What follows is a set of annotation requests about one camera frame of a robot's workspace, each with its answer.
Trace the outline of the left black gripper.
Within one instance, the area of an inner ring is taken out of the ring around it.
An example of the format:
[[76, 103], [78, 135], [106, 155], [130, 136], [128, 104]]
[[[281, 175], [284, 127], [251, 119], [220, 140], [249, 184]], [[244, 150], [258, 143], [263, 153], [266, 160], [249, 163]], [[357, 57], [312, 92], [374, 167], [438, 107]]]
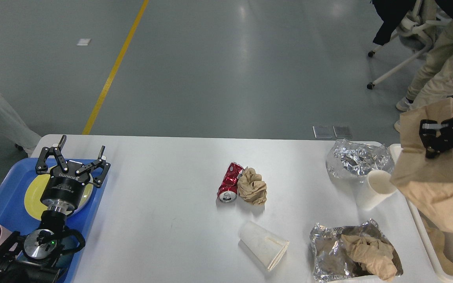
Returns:
[[[62, 136], [57, 146], [43, 147], [38, 161], [35, 166], [35, 172], [38, 175], [48, 172], [46, 163], [50, 156], [53, 156], [57, 165], [53, 166], [50, 171], [50, 177], [45, 185], [45, 190], [40, 197], [40, 202], [47, 206], [48, 210], [57, 211], [65, 215], [74, 213], [88, 201], [86, 191], [90, 189], [90, 195], [93, 192], [93, 185], [101, 187], [106, 179], [111, 164], [103, 159], [105, 146], [101, 147], [97, 159], [87, 165], [83, 163], [67, 163], [61, 153], [65, 145], [67, 136]], [[100, 174], [91, 180], [91, 173], [101, 168]]]

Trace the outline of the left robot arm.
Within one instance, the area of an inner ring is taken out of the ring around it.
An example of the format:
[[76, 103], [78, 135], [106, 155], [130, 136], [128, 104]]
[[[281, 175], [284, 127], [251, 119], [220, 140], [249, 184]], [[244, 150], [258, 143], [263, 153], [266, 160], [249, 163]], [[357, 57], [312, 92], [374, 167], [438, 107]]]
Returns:
[[24, 159], [0, 187], [0, 283], [63, 283], [77, 269], [111, 164], [66, 159], [58, 144]]

